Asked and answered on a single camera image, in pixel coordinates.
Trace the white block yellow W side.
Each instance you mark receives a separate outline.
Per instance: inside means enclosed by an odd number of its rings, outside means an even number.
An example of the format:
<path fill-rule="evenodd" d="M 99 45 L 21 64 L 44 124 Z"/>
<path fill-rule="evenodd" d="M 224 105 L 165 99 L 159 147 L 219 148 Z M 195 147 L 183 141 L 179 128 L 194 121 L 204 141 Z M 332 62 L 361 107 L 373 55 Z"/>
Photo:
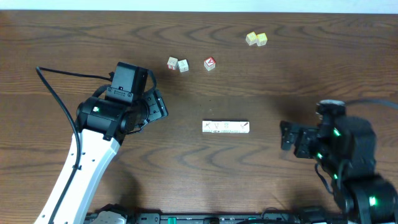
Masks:
<path fill-rule="evenodd" d="M 212 132 L 213 133 L 218 133 L 220 131 L 220 122 L 219 121 L 213 121 L 213 126 L 212 126 Z"/>

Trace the block with blue side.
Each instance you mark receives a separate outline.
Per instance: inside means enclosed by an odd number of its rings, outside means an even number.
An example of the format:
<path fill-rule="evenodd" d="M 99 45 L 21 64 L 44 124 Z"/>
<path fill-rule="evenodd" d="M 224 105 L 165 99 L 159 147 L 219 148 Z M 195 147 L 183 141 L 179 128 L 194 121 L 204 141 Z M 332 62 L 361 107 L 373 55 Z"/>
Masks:
<path fill-rule="evenodd" d="M 249 133 L 249 131 L 250 131 L 249 121 L 240 122 L 240 127 L 241 127 L 241 132 L 242 133 Z"/>

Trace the white block green 4 side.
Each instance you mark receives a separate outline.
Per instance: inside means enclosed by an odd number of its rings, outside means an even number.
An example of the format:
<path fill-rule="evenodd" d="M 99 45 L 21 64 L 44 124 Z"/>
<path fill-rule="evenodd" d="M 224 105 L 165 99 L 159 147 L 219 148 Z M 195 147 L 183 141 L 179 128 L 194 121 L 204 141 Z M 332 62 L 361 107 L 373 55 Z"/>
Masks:
<path fill-rule="evenodd" d="M 203 133 L 212 133 L 212 121 L 202 121 L 202 132 Z"/>

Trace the white block green Z side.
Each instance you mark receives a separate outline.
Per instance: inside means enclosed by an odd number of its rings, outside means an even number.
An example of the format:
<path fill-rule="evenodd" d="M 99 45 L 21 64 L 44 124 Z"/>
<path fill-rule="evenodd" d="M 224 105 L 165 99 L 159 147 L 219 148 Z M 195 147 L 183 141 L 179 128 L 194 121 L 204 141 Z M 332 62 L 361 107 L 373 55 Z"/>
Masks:
<path fill-rule="evenodd" d="M 230 121 L 229 128 L 231 133 L 240 133 L 242 130 L 240 121 Z"/>

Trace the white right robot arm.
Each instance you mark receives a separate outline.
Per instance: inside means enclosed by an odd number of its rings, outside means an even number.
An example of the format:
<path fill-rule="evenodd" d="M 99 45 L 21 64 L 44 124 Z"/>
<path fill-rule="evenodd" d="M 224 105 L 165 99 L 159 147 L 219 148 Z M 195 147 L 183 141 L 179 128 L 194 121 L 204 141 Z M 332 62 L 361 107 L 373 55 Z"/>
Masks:
<path fill-rule="evenodd" d="M 333 198 L 350 221 L 396 223 L 397 190 L 376 173 L 376 134 L 356 116 L 337 116 L 318 126 L 280 122 L 281 148 L 315 159 L 331 177 Z"/>

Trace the white block red U side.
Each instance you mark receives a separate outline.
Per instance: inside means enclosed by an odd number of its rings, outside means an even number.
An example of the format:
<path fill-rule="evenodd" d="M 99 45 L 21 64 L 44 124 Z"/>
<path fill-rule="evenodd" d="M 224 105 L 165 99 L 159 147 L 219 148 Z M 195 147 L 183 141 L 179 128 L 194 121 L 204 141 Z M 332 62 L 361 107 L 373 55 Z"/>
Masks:
<path fill-rule="evenodd" d="M 229 133 L 230 132 L 229 125 L 230 125 L 229 121 L 222 121 L 220 123 L 220 131 L 222 133 Z"/>

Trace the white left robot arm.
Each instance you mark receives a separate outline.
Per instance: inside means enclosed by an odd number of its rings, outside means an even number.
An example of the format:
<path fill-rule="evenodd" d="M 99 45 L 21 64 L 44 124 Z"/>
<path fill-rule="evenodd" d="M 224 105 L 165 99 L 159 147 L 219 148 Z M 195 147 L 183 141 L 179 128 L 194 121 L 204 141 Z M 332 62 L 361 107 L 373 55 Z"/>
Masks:
<path fill-rule="evenodd" d="M 124 138 L 168 115 L 159 90 L 132 105 L 102 99 L 98 93 L 77 109 L 70 150 L 36 223 L 83 223 L 98 184 Z"/>

